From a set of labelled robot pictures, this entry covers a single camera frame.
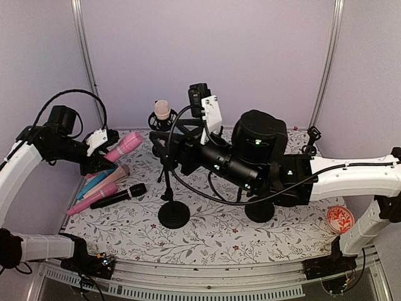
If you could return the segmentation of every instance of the pink microphone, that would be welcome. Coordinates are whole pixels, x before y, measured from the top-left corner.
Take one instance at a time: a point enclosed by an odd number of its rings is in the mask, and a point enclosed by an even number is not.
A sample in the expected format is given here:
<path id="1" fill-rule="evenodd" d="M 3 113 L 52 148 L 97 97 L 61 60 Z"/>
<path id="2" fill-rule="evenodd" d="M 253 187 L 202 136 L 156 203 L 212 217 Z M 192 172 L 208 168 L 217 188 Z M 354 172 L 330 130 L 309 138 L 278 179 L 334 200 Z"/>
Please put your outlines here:
<path id="1" fill-rule="evenodd" d="M 112 194 L 115 194 L 117 192 L 117 185 L 115 183 L 110 183 L 109 185 L 106 185 L 95 193 L 94 195 L 90 196 L 89 198 L 84 199 L 82 202 L 79 204 L 75 205 L 72 207 L 70 210 L 67 211 L 67 215 L 73 216 L 74 214 L 77 214 L 86 208 L 89 208 L 90 205 L 92 205 L 94 202 L 98 201 L 99 199 L 105 198 L 107 196 L 111 196 Z"/>
<path id="2" fill-rule="evenodd" d="M 122 179 L 123 177 L 127 177 L 130 175 L 130 168 L 126 165 L 123 164 L 119 166 L 115 172 L 113 172 L 111 175 L 109 175 L 106 179 L 104 179 L 102 182 L 98 183 L 94 188 L 89 190 L 84 196 L 84 199 L 89 198 L 90 196 L 94 195 L 95 193 L 99 192 L 103 187 L 105 187 L 107 184 L 110 184 L 112 182 L 117 182 L 119 179 Z"/>
<path id="3" fill-rule="evenodd" d="M 109 161 L 115 162 L 122 156 L 134 151 L 138 146 L 140 146 L 142 141 L 142 136 L 138 132 L 133 132 L 128 136 L 125 136 L 114 149 L 105 155 L 105 158 Z M 87 174 L 85 179 L 89 179 L 93 176 L 96 176 L 96 174 Z"/>

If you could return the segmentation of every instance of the microphone stand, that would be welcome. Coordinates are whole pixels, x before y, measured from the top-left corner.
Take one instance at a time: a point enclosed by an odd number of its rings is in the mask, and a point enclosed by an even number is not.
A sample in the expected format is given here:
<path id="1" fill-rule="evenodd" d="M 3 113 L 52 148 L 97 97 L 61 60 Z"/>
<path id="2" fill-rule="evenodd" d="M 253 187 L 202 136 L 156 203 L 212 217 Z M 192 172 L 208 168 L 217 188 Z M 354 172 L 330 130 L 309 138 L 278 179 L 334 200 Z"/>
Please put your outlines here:
<path id="1" fill-rule="evenodd" d="M 196 129 L 189 130 L 185 125 L 197 126 Z M 202 121 L 194 119 L 183 119 L 177 122 L 177 128 L 183 134 L 173 134 L 173 140 L 178 141 L 186 137 L 191 137 L 202 132 Z M 160 161 L 163 164 L 162 173 L 157 179 L 157 182 L 161 182 L 162 176 L 164 175 L 166 189 L 162 195 L 162 199 L 167 201 L 160 209 L 158 213 L 158 219 L 160 224 L 168 229 L 179 229 L 185 226 L 190 218 L 190 212 L 187 205 L 184 203 L 174 201 L 174 193 L 171 188 L 170 174 L 169 172 L 175 168 L 176 164 L 173 157 L 169 157 L 167 148 L 165 146 L 169 133 L 164 131 L 152 131 L 149 135 L 150 140 L 154 144 L 154 154 L 160 157 Z"/>

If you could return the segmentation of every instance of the wire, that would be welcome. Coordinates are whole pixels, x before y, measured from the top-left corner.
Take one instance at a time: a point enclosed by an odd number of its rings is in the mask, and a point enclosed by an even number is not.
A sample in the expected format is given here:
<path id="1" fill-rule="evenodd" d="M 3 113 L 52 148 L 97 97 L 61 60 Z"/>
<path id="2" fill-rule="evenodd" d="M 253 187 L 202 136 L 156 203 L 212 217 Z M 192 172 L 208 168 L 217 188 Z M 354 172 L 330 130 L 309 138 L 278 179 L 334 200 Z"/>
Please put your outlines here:
<path id="1" fill-rule="evenodd" d="M 201 108 L 203 110 L 203 107 L 201 107 L 200 105 L 188 105 L 185 108 L 183 108 L 177 115 L 177 117 L 174 119 L 173 124 L 171 125 L 171 129 L 169 132 L 169 138 L 167 139 L 167 154 L 170 157 L 171 154 L 171 139 L 173 137 L 173 133 L 174 133 L 174 129 L 177 126 L 177 122 L 180 119 L 180 117 L 188 110 L 192 109 L 192 108 Z"/>
<path id="2" fill-rule="evenodd" d="M 216 146 L 223 146 L 223 145 L 221 145 L 221 144 L 218 144 L 218 143 L 212 138 L 212 135 L 211 135 L 211 133 L 209 132 L 209 128 L 207 127 L 206 121 L 203 123 L 203 125 L 204 125 L 204 129 L 205 129 L 205 131 L 206 131 L 206 136 L 207 136 L 207 138 L 208 138 L 214 145 L 216 145 Z"/>
<path id="3" fill-rule="evenodd" d="M 64 94 L 69 94 L 69 93 L 83 93 L 83 94 L 87 94 L 89 96 L 92 96 L 99 104 L 100 107 L 103 110 L 103 125 L 102 125 L 102 129 L 104 130 L 105 128 L 107 128 L 107 113 L 106 113 L 106 107 L 104 105 L 104 103 L 102 102 L 102 100 L 95 94 L 93 94 L 92 92 L 86 91 L 86 90 L 82 90 L 82 89 L 70 89 L 70 90 L 65 90 L 62 92 L 57 93 L 55 96 L 51 97 L 46 103 L 45 105 L 42 107 L 42 109 L 39 111 L 38 116 L 36 116 L 35 121 L 33 122 L 33 125 L 29 127 L 28 130 L 32 130 L 33 128 L 36 127 L 36 125 L 39 122 L 39 119 L 42 115 L 42 113 L 46 110 L 46 108 L 48 107 L 48 105 L 53 102 L 55 99 L 57 99 L 58 97 L 64 95 Z M 82 126 L 82 130 L 83 130 L 83 123 L 82 123 L 82 119 L 78 114 L 78 118 L 81 121 L 81 126 Z M 23 144 L 28 141 L 29 138 L 29 134 L 8 154 L 8 156 L 5 158 L 5 160 L 0 164 L 0 171 L 4 168 L 4 166 L 7 164 L 8 161 L 10 161 L 10 159 L 13 157 L 13 155 L 15 155 L 15 153 L 23 146 Z"/>
<path id="4" fill-rule="evenodd" d="M 181 117 L 186 111 L 188 111 L 188 110 L 190 110 L 190 109 L 192 109 L 192 108 L 199 108 L 199 107 L 202 108 L 200 105 L 188 105 L 188 106 L 186 106 L 185 108 L 183 108 L 183 109 L 178 113 L 177 117 L 175 118 L 175 120 L 174 120 L 174 122 L 173 122 L 173 124 L 172 124 L 172 126 L 171 126 L 170 132 L 169 132 L 169 138 L 168 138 L 168 140 L 167 140 L 167 153 L 168 153 L 168 157 L 169 157 L 168 160 L 170 160 L 171 157 L 173 157 L 173 160 L 174 160 L 174 156 L 171 155 L 171 139 L 172 139 L 172 136 L 173 136 L 173 133 L 174 133 L 174 129 L 175 129 L 175 126 L 177 125 L 178 120 L 180 119 L 180 117 Z M 172 175 L 176 178 L 176 180 L 178 180 L 183 186 L 185 186 L 185 187 L 188 188 L 189 190 L 191 190 L 191 191 L 197 193 L 198 195 L 203 196 L 204 198 L 207 198 L 207 199 L 210 199 L 211 201 L 215 201 L 215 202 L 217 202 L 217 203 L 221 203 L 221 204 L 225 204 L 225 205 L 246 206 L 246 205 L 248 205 L 248 204 L 256 204 L 256 203 L 260 203 L 260 202 L 263 202 L 263 201 L 267 201 L 267 200 L 269 200 L 269 199 L 273 199 L 273 198 L 275 198 L 276 196 L 279 196 L 280 194 L 283 194 L 283 193 L 285 193 L 285 192 L 287 192 L 287 191 L 289 191 L 289 190 L 291 190 L 291 189 L 293 189 L 293 188 L 295 188 L 295 187 L 298 187 L 299 185 L 302 185 L 302 184 L 305 183 L 305 182 L 308 182 L 309 180 L 314 179 L 316 176 L 318 176 L 318 175 L 320 175 L 320 174 L 323 174 L 324 172 L 332 171 L 332 170 L 334 170 L 334 169 L 348 168 L 348 167 L 356 167 L 356 166 L 392 166 L 392 165 L 394 165 L 394 163 L 400 164 L 401 161 L 397 161 L 397 162 L 383 162 L 383 163 L 356 162 L 356 163 L 339 164 L 339 165 L 335 165 L 335 166 L 326 167 L 326 168 L 324 168 L 324 169 L 321 169 L 320 171 L 315 172 L 314 174 L 310 175 L 309 177 L 303 179 L 302 181 L 297 182 L 297 183 L 295 183 L 294 185 L 291 185 L 291 186 L 289 186 L 289 187 L 287 187 L 287 188 L 285 188 L 285 189 L 283 189 L 283 190 L 280 190 L 280 191 L 278 191 L 278 192 L 276 192 L 276 193 L 274 193 L 274 194 L 271 194 L 270 196 L 266 196 L 266 197 L 264 197 L 264 198 L 257 199 L 257 200 L 254 200 L 254 201 L 249 201 L 249 202 L 246 202 L 246 203 L 245 203 L 245 202 L 242 202 L 242 203 L 235 203 L 235 202 L 226 201 L 225 199 L 220 199 L 220 198 L 218 199 L 218 198 L 215 198 L 214 196 L 210 196 L 210 195 L 208 195 L 208 194 L 206 194 L 206 193 L 203 193 L 202 191 L 200 191 L 200 190 L 198 190 L 198 189 L 196 189 L 196 188 L 193 188 L 191 185 L 187 184 L 184 180 L 182 180 L 182 179 L 177 175 L 177 173 L 174 171 L 174 169 L 171 169 L 171 173 L 172 173 Z"/>
<path id="5" fill-rule="evenodd" d="M 89 280 L 85 279 L 85 281 L 90 282 L 90 284 L 96 286 L 96 288 L 97 288 L 98 291 L 99 291 L 100 297 L 102 298 L 102 301 L 106 301 L 106 300 L 105 300 L 105 296 L 103 295 L 103 292 L 102 292 L 101 288 L 99 287 L 99 284 L 97 284 L 96 281 L 94 281 L 94 279 L 93 279 L 91 276 L 89 276 L 88 274 L 86 274 L 83 270 L 81 270 L 80 268 L 78 268 L 76 265 L 74 265 L 74 264 L 71 264 L 71 265 L 72 265 L 74 268 L 76 268 L 76 270 L 78 271 L 78 276 L 81 277 L 81 281 L 84 280 L 84 278 L 82 277 L 82 275 L 85 276 L 87 279 L 89 279 Z"/>
<path id="6" fill-rule="evenodd" d="M 69 93 L 83 93 L 83 94 L 87 94 L 89 96 L 92 96 L 99 104 L 100 107 L 103 110 L 103 125 L 102 125 L 102 130 L 104 130 L 107 127 L 107 113 L 106 113 L 106 107 L 104 105 L 104 103 L 102 102 L 102 100 L 95 94 L 93 94 L 92 92 L 86 91 L 86 90 L 82 90 L 82 89 L 70 89 L 70 90 L 65 90 L 62 92 L 57 93 L 55 96 L 51 97 L 45 104 L 44 106 L 41 108 L 41 110 L 38 113 L 38 116 L 36 116 L 35 121 L 33 122 L 33 125 L 31 128 L 34 128 L 36 126 L 36 124 L 38 124 L 40 117 L 42 116 L 43 112 L 46 110 L 46 108 L 49 106 L 49 104 L 51 104 L 54 100 L 56 100 L 57 98 L 59 98 L 62 95 L 65 94 L 69 94 Z"/>
<path id="7" fill-rule="evenodd" d="M 393 162 L 390 162 L 390 163 L 350 163 L 350 164 L 348 164 L 348 167 L 352 167 L 352 166 L 392 166 L 392 165 L 393 165 Z M 246 203 L 235 203 L 235 202 L 223 201 L 221 199 L 217 199 L 217 198 L 215 198 L 213 196 L 210 196 L 210 195 L 208 195 L 206 193 L 203 193 L 202 191 L 199 191 L 199 190 L 193 188 L 191 185 L 189 185 L 186 182 L 184 182 L 184 180 L 182 180 L 174 170 L 171 170 L 171 172 L 172 172 L 172 175 L 182 185 L 184 185 L 189 190 L 199 194 L 200 196 L 203 196 L 204 198 L 210 199 L 212 201 L 215 201 L 215 202 L 218 202 L 218 203 L 221 203 L 221 204 L 226 204 L 226 205 L 245 206 L 247 204 L 256 204 L 256 203 L 260 203 L 260 202 L 267 201 L 269 199 L 275 198 L 276 196 L 279 196 L 280 194 L 283 194 L 283 193 L 285 193 L 285 192 L 287 192 L 287 191 L 289 191 L 289 190 L 291 190 L 291 189 L 293 189 L 293 188 L 295 188 L 295 187 L 297 187 L 299 185 L 302 185 L 303 183 L 315 178 L 316 176 L 318 176 L 320 174 L 323 174 L 324 172 L 332 171 L 334 169 L 339 169 L 339 168 L 345 168 L 345 167 L 346 167 L 345 164 L 340 164 L 340 165 L 335 165 L 335 166 L 330 166 L 330 167 L 324 168 L 324 169 L 312 174 L 311 176 L 307 177 L 306 179 L 303 179 L 302 181 L 297 182 L 294 185 L 291 185 L 291 186 L 289 186 L 289 187 L 287 187 L 287 188 L 285 188 L 283 190 L 280 190 L 277 193 L 274 193 L 274 194 L 272 194 L 270 196 L 267 196 L 265 198 L 257 199 L 255 201 L 250 201 L 250 202 L 246 202 Z"/>
<path id="8" fill-rule="evenodd" d="M 242 198 L 242 188 L 238 188 L 238 192 L 237 192 L 237 203 L 241 202 L 241 198 Z"/>
<path id="9" fill-rule="evenodd" d="M 221 194 L 219 194 L 219 193 L 217 192 L 217 190 L 216 190 L 215 187 L 213 186 L 213 182 L 212 182 L 212 172 L 210 172 L 210 173 L 207 175 L 207 181 L 209 182 L 209 185 L 210 185 L 210 187 L 211 187 L 213 193 L 214 193 L 216 196 L 218 196 L 221 200 L 226 201 L 226 200 L 221 196 Z"/>
<path id="10" fill-rule="evenodd" d="M 32 274 L 32 268 L 26 263 L 26 262 L 22 262 L 27 268 L 28 268 L 28 272 L 26 272 L 26 271 L 22 271 L 22 270 L 20 270 L 19 268 L 18 268 L 18 266 L 16 266 L 15 267 L 15 269 L 19 272 L 19 273 L 21 273 L 21 274 L 24 274 L 24 275 L 30 275 L 30 274 Z"/>
<path id="11" fill-rule="evenodd" d="M 70 136 L 71 139 L 78 138 L 78 137 L 82 134 L 82 132 L 83 132 L 83 122 L 82 122 L 81 115 L 80 115 L 77 111 L 75 111 L 75 113 L 76 113 L 76 115 L 78 116 L 78 119 L 80 120 L 81 130 L 80 130 L 80 132 L 79 132 L 78 134 L 76 134 L 76 135 L 74 135 L 74 136 Z"/>
<path id="12" fill-rule="evenodd" d="M 363 253 L 363 265 L 362 265 L 362 271 L 361 274 L 359 275 L 358 279 L 354 282 L 354 284 L 351 287 L 347 287 L 344 292 L 347 292 L 351 289 L 353 289 L 354 287 L 356 287 L 356 285 L 358 284 L 358 282 L 362 279 L 363 276 L 363 272 L 365 271 L 365 267 L 366 267 L 366 253 L 365 253 L 365 249 L 362 248 L 362 253 Z"/>

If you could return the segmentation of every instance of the floral tablecloth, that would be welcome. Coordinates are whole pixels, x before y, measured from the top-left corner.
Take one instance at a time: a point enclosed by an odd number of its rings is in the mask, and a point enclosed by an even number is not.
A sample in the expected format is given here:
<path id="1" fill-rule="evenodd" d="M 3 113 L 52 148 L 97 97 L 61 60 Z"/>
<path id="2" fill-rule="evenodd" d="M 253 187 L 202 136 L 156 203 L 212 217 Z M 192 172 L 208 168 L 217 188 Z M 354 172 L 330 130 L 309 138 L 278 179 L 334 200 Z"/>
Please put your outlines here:
<path id="1" fill-rule="evenodd" d="M 344 206 L 342 198 L 322 199 L 293 208 L 276 207 L 267 223 L 250 221 L 242 207 L 221 205 L 204 199 L 177 183 L 172 177 L 176 201 L 190 209 L 191 218 L 181 229 L 160 225 L 157 213 L 165 202 L 165 190 L 157 183 L 162 166 L 152 154 L 147 130 L 142 145 L 118 163 L 128 164 L 131 176 L 118 183 L 120 189 L 143 182 L 144 196 L 103 209 L 87 209 L 69 219 L 66 233 L 84 238 L 92 253 L 107 252 L 121 259 L 186 265 L 232 265 L 294 260 L 329 253 L 335 235 L 330 231 L 326 212 L 334 205 Z M 121 131 L 120 137 L 130 131 Z M 229 140 L 231 131 L 224 136 Z M 308 136 L 303 131 L 289 131 L 286 152 L 297 154 Z M 207 170 L 199 169 L 184 179 L 193 187 L 212 194 Z M 237 189 L 215 177 L 216 189 L 235 199 Z"/>

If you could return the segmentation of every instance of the black clamp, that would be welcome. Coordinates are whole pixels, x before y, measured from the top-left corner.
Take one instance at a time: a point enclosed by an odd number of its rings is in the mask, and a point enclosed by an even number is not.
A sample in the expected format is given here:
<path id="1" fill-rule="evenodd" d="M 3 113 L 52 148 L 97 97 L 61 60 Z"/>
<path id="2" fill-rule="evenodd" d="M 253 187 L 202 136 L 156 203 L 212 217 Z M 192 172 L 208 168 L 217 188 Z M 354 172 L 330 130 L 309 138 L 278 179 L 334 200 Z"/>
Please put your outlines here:
<path id="1" fill-rule="evenodd" d="M 314 146 L 315 142 L 321 138 L 321 132 L 316 127 L 310 127 L 308 129 L 309 141 L 308 144 L 304 145 L 301 149 L 302 154 L 315 156 L 317 149 Z"/>
<path id="2" fill-rule="evenodd" d="M 11 269 L 19 265 L 23 256 L 22 241 L 21 237 L 0 228 L 0 265 L 3 268 Z"/>

